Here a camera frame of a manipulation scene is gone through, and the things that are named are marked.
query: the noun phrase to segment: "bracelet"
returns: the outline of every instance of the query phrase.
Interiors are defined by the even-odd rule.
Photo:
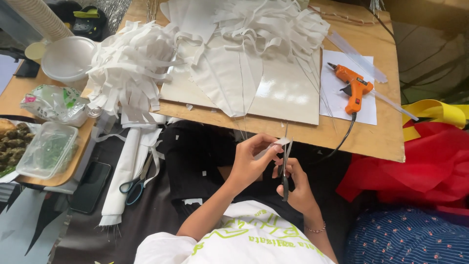
[[[311,229],[310,229],[309,227],[307,227],[307,226],[304,226],[304,227],[306,227],[306,229],[308,229],[308,230],[311,231],[311,232],[314,232],[314,233],[321,233],[322,231],[325,230],[325,222],[324,222],[324,227],[321,228],[321,229],[319,229],[319,230],[311,230]]]

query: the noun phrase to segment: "hand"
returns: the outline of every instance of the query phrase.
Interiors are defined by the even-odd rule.
[[[277,157],[277,153],[283,152],[280,145],[273,146],[260,159],[254,160],[254,156],[275,141],[277,141],[275,137],[262,133],[238,144],[236,146],[233,168],[225,183],[232,185],[238,193],[253,183],[262,174],[271,160],[280,160]]]
[[[282,164],[283,159],[276,161],[275,164]],[[278,165],[273,169],[272,178],[278,177]],[[288,203],[298,212],[308,217],[317,217],[321,215],[319,206],[311,192],[308,176],[303,171],[300,163],[295,158],[288,158],[285,175],[293,178],[295,190],[288,192]],[[277,187],[277,193],[283,197],[283,185]]]

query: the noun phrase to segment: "orange glue gun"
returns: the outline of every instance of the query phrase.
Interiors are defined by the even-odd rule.
[[[341,89],[341,91],[350,96],[348,105],[345,107],[345,112],[351,115],[360,111],[362,108],[362,96],[373,90],[373,84],[363,81],[363,76],[347,67],[334,65],[329,62],[327,64],[334,69],[335,75],[347,84],[345,88]]]

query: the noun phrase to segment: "plastic bag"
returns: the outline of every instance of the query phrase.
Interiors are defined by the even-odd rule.
[[[72,87],[40,85],[25,95],[20,108],[47,121],[80,127],[88,118],[85,111],[88,103]]]

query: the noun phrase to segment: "wooden table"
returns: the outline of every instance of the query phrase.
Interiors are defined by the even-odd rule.
[[[330,0],[312,0],[310,3],[313,6],[320,7],[322,12],[337,13],[365,21],[373,20],[372,14],[363,7]],[[146,17],[146,1],[134,0],[127,10],[120,28],[125,25],[126,20],[145,22]],[[334,16],[323,16],[323,18],[331,24],[330,31],[337,31],[362,55],[374,56],[374,65],[385,73],[388,78],[388,82],[385,84],[375,82],[376,90],[400,104],[397,53],[390,34],[379,24],[359,26],[344,22],[344,20]],[[386,26],[392,30],[389,13],[381,12],[380,18],[383,21],[388,21]],[[158,9],[157,23],[166,25],[168,22]],[[323,44],[327,50],[340,51],[327,39],[324,40]],[[85,90],[82,96],[86,96],[89,92],[91,91]],[[400,112],[379,99],[376,99],[376,109],[378,125],[355,123],[352,132],[340,149],[387,160],[405,161]],[[222,111],[212,113],[211,109],[199,106],[194,106],[191,111],[188,111],[185,104],[172,101],[160,100],[160,111],[157,113],[228,128],[244,128],[244,121],[238,119],[239,124],[237,124],[233,118],[228,117]],[[253,115],[247,115],[245,120],[246,130],[249,132],[265,132],[275,137],[282,137],[285,134],[285,128],[281,127],[280,120]],[[288,135],[289,137],[293,136],[295,141],[336,148],[347,132],[350,121],[336,118],[335,125],[337,132],[334,129],[332,118],[319,116],[318,126],[299,123],[290,124]]]
[[[64,86],[61,82],[54,81],[47,77],[42,70],[39,70],[36,78],[21,78],[13,76],[3,93],[0,95],[0,114],[35,117],[30,112],[21,109],[19,105],[26,93],[31,92],[32,89],[42,84]],[[38,117],[35,118],[38,119],[40,123],[44,122],[44,120],[39,119]],[[75,171],[80,164],[86,146],[90,141],[91,129],[94,124],[95,119],[88,118],[88,120],[78,129],[78,149],[66,172],[48,180],[19,176],[16,178],[16,181],[43,186],[60,186],[68,182],[74,176]]]

